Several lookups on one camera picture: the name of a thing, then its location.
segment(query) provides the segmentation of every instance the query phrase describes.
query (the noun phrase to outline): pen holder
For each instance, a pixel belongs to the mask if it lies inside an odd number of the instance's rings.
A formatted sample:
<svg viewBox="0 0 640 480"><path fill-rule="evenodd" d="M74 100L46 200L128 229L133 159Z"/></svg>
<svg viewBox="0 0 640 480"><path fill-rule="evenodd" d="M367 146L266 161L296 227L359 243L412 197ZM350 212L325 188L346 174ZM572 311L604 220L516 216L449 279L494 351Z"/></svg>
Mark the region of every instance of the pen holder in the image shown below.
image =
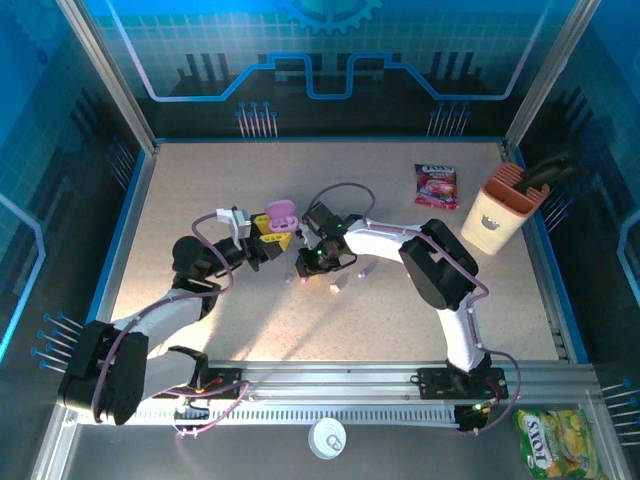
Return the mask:
<svg viewBox="0 0 640 480"><path fill-rule="evenodd" d="M500 165L478 192L462 226L463 238L489 255L498 253L549 195L546 184L541 191L529 187L526 195L515 190L522 171L513 163Z"/></svg>

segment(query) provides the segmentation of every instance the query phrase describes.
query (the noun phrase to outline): metal floor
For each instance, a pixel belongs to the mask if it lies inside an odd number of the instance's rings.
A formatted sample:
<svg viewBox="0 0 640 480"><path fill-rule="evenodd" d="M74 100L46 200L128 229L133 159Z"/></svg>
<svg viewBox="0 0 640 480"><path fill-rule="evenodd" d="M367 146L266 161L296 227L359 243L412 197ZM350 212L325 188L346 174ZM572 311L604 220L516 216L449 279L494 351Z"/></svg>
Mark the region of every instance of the metal floor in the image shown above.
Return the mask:
<svg viewBox="0 0 640 480"><path fill-rule="evenodd" d="M511 422L486 437L393 426L346 426L345 451L316 458L307 426L220 426L180 440L171 427L83 426L67 480L525 480Z"/></svg>

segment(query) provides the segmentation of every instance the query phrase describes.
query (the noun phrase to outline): yellow object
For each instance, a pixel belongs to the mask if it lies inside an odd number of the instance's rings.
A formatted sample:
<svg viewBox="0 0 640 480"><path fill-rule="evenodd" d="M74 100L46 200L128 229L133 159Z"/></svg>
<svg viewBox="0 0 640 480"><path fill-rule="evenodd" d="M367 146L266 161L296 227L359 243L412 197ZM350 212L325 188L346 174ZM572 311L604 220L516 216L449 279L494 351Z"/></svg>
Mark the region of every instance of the yellow object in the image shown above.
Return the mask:
<svg viewBox="0 0 640 480"><path fill-rule="evenodd" d="M260 236L260 240L262 240L264 243L279 242L280 248L284 252L289 246L289 242L291 241L291 234L290 233L270 233L268 235Z"/></svg>
<svg viewBox="0 0 640 480"><path fill-rule="evenodd" d="M266 215L258 215L255 220L253 221L253 223L256 224L256 226L258 227L258 229L260 230L260 233L262 235L268 235L269 233L273 233L271 231L271 229L269 228L269 217Z"/></svg>

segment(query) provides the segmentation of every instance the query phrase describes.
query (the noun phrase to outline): beige tabletop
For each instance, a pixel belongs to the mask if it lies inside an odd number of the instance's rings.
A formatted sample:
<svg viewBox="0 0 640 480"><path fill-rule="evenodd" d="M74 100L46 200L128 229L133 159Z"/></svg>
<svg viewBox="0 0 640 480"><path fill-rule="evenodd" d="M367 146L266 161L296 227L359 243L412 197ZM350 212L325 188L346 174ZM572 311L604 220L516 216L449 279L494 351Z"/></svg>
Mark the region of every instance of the beige tabletop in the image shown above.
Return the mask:
<svg viewBox="0 0 640 480"><path fill-rule="evenodd" d="M449 165L458 173L460 208L445 211L414 203L414 163ZM216 208L238 206L264 212L289 198L301 215L316 192L343 181L360 182L377 196L376 221L413 225L443 220L460 238L475 195L499 165L495 144L429 142L215 143L163 145L116 302L122 318L163 296L170 288L171 249L190 234L193 220ZM333 190L325 204L341 216L361 214L365 192ZM229 236L212 222L203 232L213 242ZM486 346L523 360L556 360L544 306L522 234L496 256L463 240L490 289L477 304ZM223 295L202 321L174 335L164 348L183 345L219 360L429 361L446 357L436 312L421 300L400 263L360 257L341 272L301 284L284 279L295 272L298 239L276 261L254 273L235 272L236 288ZM358 272L369 267L364 279ZM329 285L343 284L339 293Z"/></svg>

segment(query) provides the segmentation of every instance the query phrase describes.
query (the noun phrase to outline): candy wrapper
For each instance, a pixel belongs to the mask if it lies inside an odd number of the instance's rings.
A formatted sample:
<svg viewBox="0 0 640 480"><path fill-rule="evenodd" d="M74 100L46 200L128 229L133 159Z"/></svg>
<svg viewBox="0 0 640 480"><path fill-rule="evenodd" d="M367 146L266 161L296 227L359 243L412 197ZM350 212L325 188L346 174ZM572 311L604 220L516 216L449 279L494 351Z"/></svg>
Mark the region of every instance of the candy wrapper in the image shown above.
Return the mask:
<svg viewBox="0 0 640 480"><path fill-rule="evenodd" d="M429 207L458 208L456 171L451 167L416 164L416 203Z"/></svg>
<svg viewBox="0 0 640 480"><path fill-rule="evenodd" d="M606 480L581 410L518 409L513 422L520 433L520 452L535 478Z"/></svg>

